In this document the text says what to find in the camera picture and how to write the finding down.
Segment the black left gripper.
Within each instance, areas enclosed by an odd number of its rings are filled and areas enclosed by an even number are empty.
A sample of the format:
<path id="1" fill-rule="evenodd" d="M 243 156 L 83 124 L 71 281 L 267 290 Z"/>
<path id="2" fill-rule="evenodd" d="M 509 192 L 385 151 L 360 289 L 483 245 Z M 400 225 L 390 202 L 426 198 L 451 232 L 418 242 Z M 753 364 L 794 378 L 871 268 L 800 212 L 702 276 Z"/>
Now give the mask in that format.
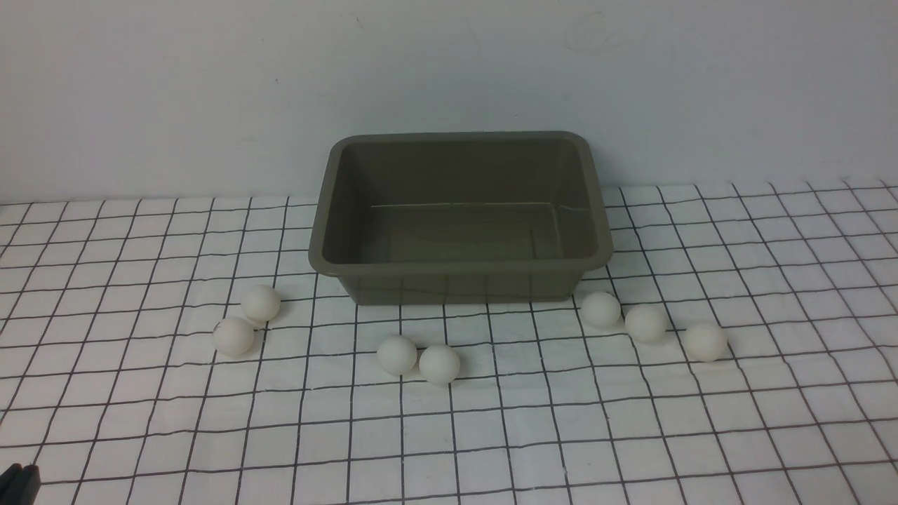
<path id="1" fill-rule="evenodd" d="M 41 489 L 38 466 L 11 464 L 1 476 L 1 504 L 32 505 Z"/>

